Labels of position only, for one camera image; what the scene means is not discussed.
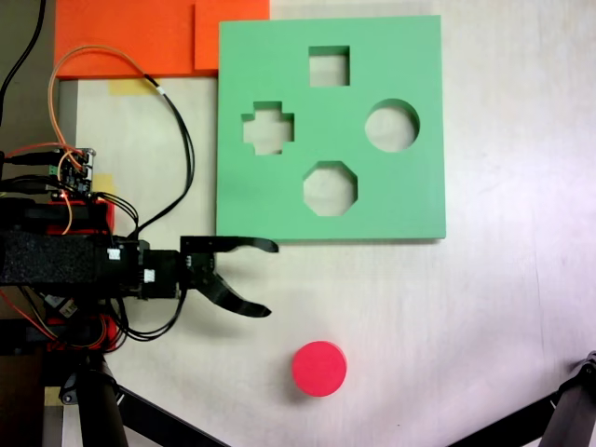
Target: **tripod leg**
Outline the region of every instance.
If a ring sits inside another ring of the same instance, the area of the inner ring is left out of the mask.
[[[588,447],[596,423],[596,400],[586,385],[564,391],[539,447]]]
[[[76,398],[85,447],[129,447],[110,375],[82,369],[76,379]]]

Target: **circuit board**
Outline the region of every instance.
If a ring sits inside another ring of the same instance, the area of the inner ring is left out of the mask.
[[[91,192],[93,182],[93,159],[95,151],[90,148],[81,149],[82,154],[74,154],[74,159],[81,164],[76,168],[70,158],[65,158],[61,166],[61,181],[75,188],[79,193]],[[50,165],[49,175],[58,178],[58,164]],[[52,193],[52,200],[63,200],[59,193]]]

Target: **orange sheet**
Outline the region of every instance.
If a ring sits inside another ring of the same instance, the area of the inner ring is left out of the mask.
[[[82,45],[128,53],[152,76],[217,75],[219,22],[268,20],[269,0],[57,0],[54,60]],[[117,56],[73,57],[61,79],[139,74]]]

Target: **white table surface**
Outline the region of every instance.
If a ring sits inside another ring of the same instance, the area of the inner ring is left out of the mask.
[[[122,385],[234,447],[439,447],[553,391],[596,347],[596,3],[272,0],[273,19],[413,14],[442,16],[447,238],[222,255],[228,282],[272,316],[192,293],[168,335],[108,357]],[[175,249],[213,234],[217,82],[163,85],[196,180],[143,237]],[[85,81],[77,99],[76,144],[142,217],[179,194],[182,144],[159,98]],[[174,307],[131,302],[130,319],[150,330]],[[345,351],[348,375],[307,399],[289,361],[319,339]],[[80,445],[66,415],[63,445]]]

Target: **red wire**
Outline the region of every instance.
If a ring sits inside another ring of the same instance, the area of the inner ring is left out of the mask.
[[[56,340],[56,338],[50,334],[48,331],[46,331],[44,328],[42,328],[40,325],[38,325],[35,320],[33,320],[31,317],[29,317],[27,314],[25,314],[22,310],[20,310],[12,301],[10,301],[10,298],[7,297],[7,295],[0,290],[0,296],[2,296],[2,298],[4,298],[4,301],[7,302],[7,305],[9,305],[10,307],[12,307],[14,310],[16,310],[17,312],[19,312],[22,316],[24,316],[25,318],[27,318],[29,320],[29,322],[31,324],[33,324],[41,333],[43,333],[47,338],[49,338],[50,340]]]

